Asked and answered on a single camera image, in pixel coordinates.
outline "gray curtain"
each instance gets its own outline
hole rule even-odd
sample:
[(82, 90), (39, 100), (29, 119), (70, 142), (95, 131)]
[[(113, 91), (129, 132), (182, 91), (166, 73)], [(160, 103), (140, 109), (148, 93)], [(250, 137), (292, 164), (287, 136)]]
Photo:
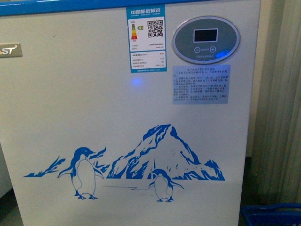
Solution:
[(300, 0), (285, 1), (275, 40), (266, 50), (251, 165), (264, 204), (301, 202)]

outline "digital control panel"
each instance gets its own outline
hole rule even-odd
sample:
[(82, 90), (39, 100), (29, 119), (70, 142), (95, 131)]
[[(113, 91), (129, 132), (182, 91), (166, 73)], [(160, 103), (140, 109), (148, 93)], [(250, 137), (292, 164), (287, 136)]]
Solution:
[(239, 42), (233, 23), (217, 16), (201, 16), (180, 25), (174, 33), (173, 48), (182, 60), (208, 65), (228, 58)]

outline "energy label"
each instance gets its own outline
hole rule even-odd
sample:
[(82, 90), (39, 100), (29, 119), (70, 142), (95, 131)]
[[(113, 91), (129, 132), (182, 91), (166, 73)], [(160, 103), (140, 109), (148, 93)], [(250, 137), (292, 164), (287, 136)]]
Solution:
[(127, 8), (131, 73), (165, 72), (165, 6)]

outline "mountain illustration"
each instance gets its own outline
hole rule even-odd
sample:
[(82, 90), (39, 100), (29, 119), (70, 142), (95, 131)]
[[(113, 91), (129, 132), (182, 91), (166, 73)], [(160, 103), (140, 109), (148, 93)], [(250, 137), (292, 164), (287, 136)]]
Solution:
[(133, 151), (112, 163), (107, 178), (151, 179), (155, 169), (178, 180), (225, 180), (217, 163), (202, 164), (172, 125), (150, 129)]

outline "digital display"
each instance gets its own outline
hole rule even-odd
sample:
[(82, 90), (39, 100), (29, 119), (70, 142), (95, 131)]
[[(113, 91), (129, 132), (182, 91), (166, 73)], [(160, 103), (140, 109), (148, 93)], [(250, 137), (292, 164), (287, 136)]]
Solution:
[(194, 30), (194, 42), (215, 42), (217, 41), (217, 28)]

